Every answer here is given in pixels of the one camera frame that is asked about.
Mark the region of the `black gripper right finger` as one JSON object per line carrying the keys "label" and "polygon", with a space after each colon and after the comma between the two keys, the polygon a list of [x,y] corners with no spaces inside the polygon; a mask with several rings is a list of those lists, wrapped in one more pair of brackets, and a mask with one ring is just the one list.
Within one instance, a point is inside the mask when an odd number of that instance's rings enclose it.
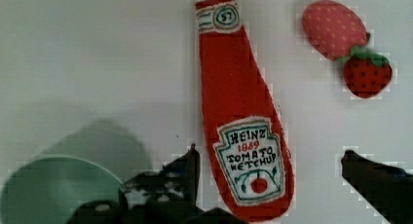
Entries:
{"label": "black gripper right finger", "polygon": [[342,177],[391,224],[412,224],[412,174],[370,161],[353,150],[341,159]]}

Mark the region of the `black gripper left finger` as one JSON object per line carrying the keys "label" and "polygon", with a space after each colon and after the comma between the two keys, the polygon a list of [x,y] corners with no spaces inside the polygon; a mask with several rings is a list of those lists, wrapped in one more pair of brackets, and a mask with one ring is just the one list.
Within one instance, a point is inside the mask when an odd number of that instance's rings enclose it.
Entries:
{"label": "black gripper left finger", "polygon": [[219,207],[197,207],[199,178],[200,154],[192,145],[161,170],[142,172],[123,183],[116,202],[80,205],[67,224],[247,224]]}

